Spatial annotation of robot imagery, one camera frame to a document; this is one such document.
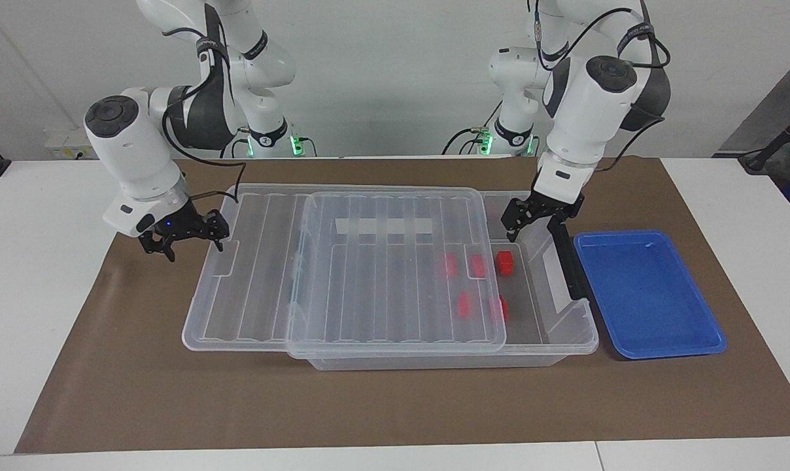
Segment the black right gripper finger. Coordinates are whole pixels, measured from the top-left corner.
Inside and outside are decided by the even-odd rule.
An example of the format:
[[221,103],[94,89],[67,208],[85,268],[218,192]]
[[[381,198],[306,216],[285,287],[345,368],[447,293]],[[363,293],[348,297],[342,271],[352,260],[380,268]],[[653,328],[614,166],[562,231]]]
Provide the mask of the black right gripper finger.
[[170,236],[157,236],[155,232],[144,232],[139,235],[140,244],[147,254],[164,254],[169,262],[176,260],[173,251],[173,238]]
[[213,242],[217,251],[224,251],[224,240],[230,236],[230,225],[218,209],[207,212],[199,221],[199,238]]

